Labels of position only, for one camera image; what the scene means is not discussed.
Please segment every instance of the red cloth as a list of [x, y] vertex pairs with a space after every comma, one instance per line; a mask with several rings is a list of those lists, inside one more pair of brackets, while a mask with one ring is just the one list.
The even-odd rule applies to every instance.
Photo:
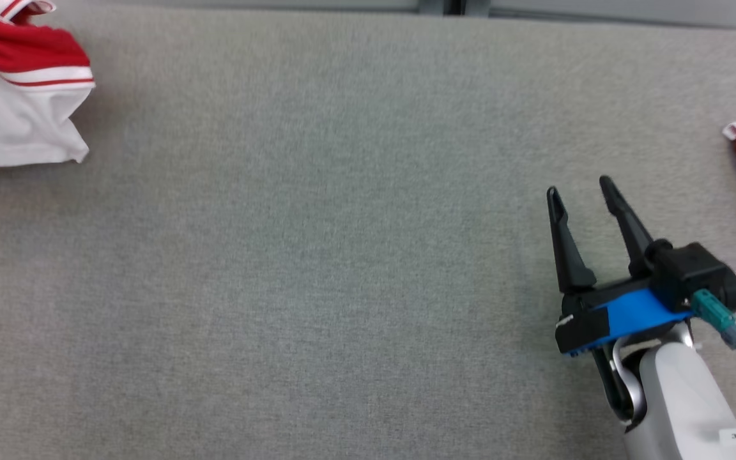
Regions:
[[27, 72], [64, 66], [90, 66], [70, 32], [0, 21], [0, 71]]

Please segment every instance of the white cloth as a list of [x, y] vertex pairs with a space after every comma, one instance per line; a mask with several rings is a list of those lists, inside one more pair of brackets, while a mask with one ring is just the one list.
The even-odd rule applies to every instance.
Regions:
[[84, 160], [70, 115], [94, 86], [88, 67], [0, 72], [0, 166]]
[[0, 17], [4, 20], [12, 20], [15, 15], [26, 8], [32, 15], [56, 11], [56, 5], [47, 0], [0, 0]]

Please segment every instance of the cable connector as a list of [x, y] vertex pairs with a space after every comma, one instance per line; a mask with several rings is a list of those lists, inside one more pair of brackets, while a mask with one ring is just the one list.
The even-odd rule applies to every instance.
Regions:
[[721, 338], [730, 349], [736, 349], [736, 318], [721, 301], [707, 289], [692, 294], [692, 311], [721, 333]]

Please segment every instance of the table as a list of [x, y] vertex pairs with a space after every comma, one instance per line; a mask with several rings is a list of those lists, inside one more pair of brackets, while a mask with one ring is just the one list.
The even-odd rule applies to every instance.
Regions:
[[547, 187], [601, 280], [601, 174], [736, 270], [736, 32], [54, 15], [91, 154], [0, 169], [0, 458], [621, 458], [555, 346]]

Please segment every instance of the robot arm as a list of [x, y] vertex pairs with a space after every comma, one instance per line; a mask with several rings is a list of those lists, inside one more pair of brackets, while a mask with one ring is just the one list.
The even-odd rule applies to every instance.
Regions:
[[[601, 178], [601, 190], [630, 256], [630, 277], [604, 286], [596, 286], [576, 248], [558, 190], [547, 192], [563, 293], [558, 349], [595, 359], [632, 460], [736, 459], [736, 445], [726, 442], [736, 419], [693, 349], [689, 327], [703, 318], [736, 348], [734, 272], [698, 243], [676, 249], [654, 241], [611, 178]], [[626, 346], [650, 341], [656, 344], [622, 358]]]

